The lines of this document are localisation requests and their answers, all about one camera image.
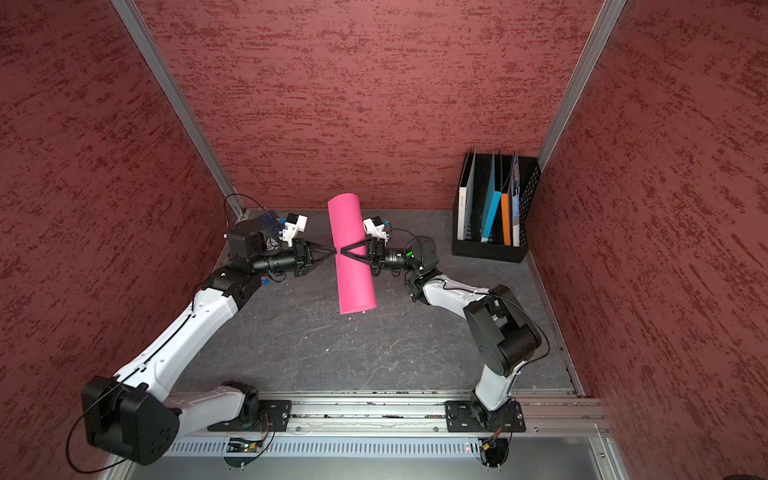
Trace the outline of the pink rectangular paper sheet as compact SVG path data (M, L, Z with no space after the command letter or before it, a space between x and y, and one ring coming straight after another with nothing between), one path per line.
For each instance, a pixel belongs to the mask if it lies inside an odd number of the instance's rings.
M344 256L343 247L366 238L360 202L353 193L342 193L328 201L328 213L335 255L340 313L369 311L377 306L370 267Z

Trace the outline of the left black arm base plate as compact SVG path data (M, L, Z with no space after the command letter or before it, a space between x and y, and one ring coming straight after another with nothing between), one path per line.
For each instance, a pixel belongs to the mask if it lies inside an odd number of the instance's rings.
M254 415L240 413L228 421L215 423L207 428L209 432L256 432L269 434L285 432L291 417L292 402L287 399L260 400Z

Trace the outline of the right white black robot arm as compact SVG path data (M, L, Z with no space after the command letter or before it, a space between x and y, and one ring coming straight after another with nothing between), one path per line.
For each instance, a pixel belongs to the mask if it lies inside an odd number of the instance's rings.
M541 359L549 340L504 285L480 288L457 282L438 269L432 238L414 237L404 248L390 248L382 238L367 237L344 246L339 258L366 264L379 275L391 270L403 275L412 301L444 309L463 318L484 367L472 394L475 410L501 412L513 400L513 387L522 370Z

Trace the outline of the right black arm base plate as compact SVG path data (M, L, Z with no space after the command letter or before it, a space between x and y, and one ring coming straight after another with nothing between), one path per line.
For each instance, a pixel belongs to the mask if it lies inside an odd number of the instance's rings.
M451 433L485 432L494 434L523 433L526 424L519 402L508 400L499 409L490 411L477 400L447 401L444 404L446 425Z

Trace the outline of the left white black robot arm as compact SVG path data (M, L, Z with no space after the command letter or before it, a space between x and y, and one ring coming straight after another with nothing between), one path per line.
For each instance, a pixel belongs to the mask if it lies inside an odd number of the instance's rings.
M295 236L304 220L290 216L279 234L259 220L230 227L227 262L200 284L182 313L113 376L96 376L83 388L77 422L90 446L149 465L176 439L213 425L271 431L252 386L230 381L196 394L172 390L202 347L262 287L263 278L304 276L334 256L334 248Z

